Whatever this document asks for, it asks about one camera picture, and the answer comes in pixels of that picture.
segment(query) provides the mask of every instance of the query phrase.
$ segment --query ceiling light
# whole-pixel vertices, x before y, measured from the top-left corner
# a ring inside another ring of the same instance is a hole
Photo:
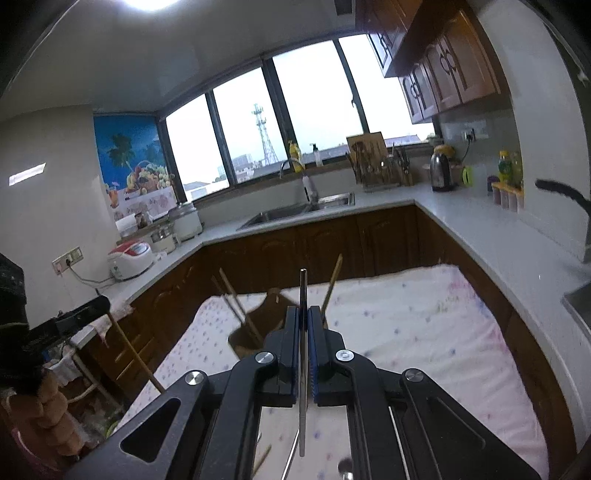
[[[35,175],[39,175],[40,173],[43,173],[44,169],[45,169],[45,164],[42,163],[41,165],[38,165],[36,167],[29,168],[28,170],[11,175],[10,178],[8,179],[8,186],[14,185],[15,183],[18,183],[18,182],[26,180],[26,179],[30,179],[31,177],[34,177]]]
[[[178,0],[124,0],[126,4],[144,10],[147,12],[153,12],[166,8],[169,5],[175,4]]]

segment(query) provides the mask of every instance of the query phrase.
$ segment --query brown container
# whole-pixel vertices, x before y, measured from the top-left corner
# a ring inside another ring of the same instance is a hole
[[[263,302],[254,310],[248,312],[261,336],[265,338],[269,333],[280,330],[285,325],[287,307],[295,306],[288,298],[281,295],[279,288],[272,288],[267,292]],[[243,324],[228,336],[228,344],[239,359],[258,352],[257,346],[248,325]]]

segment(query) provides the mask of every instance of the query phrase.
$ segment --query rice cooker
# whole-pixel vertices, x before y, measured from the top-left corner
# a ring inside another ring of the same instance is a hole
[[[107,263],[116,280],[127,280],[149,269],[154,254],[148,243],[129,240],[109,252]]]
[[[203,232],[199,214],[191,202],[182,203],[168,211],[168,219],[174,223],[178,241],[184,242]]]

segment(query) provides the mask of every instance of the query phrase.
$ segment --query stainless steel sink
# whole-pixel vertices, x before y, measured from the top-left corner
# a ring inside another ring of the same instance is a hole
[[[578,290],[565,293],[562,297],[562,305],[579,323],[581,330],[591,341],[591,282]]]
[[[301,215],[302,213],[314,212],[315,210],[323,210],[329,207],[338,207],[344,205],[355,205],[355,194],[342,193],[340,195],[332,195],[330,197],[318,199],[318,203],[316,205],[312,205],[311,203],[298,203],[296,205],[288,205],[287,207],[280,207],[257,213],[254,217],[242,225],[239,230],[253,225],[260,225],[262,223],[273,222],[275,220]]]

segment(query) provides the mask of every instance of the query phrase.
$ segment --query white countertop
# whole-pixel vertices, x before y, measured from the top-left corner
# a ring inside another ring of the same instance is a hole
[[[567,401],[581,447],[591,433],[591,344],[561,305],[565,292],[591,280],[581,264],[551,239],[501,209],[491,197],[470,190],[434,193],[428,184],[356,193],[354,206],[331,207],[237,231],[248,218],[206,228],[139,277],[109,287],[112,303],[132,302],[201,247],[217,242],[370,210],[415,203],[449,233],[486,271],[522,317],[548,358]],[[92,328],[77,335],[84,345]]]

